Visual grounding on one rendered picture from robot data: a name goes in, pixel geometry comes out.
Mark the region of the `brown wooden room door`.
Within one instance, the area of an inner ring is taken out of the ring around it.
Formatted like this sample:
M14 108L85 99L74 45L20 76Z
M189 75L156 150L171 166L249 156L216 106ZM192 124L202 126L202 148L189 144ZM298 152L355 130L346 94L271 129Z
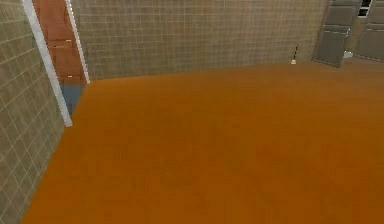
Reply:
M60 84L85 84L66 0L32 0Z

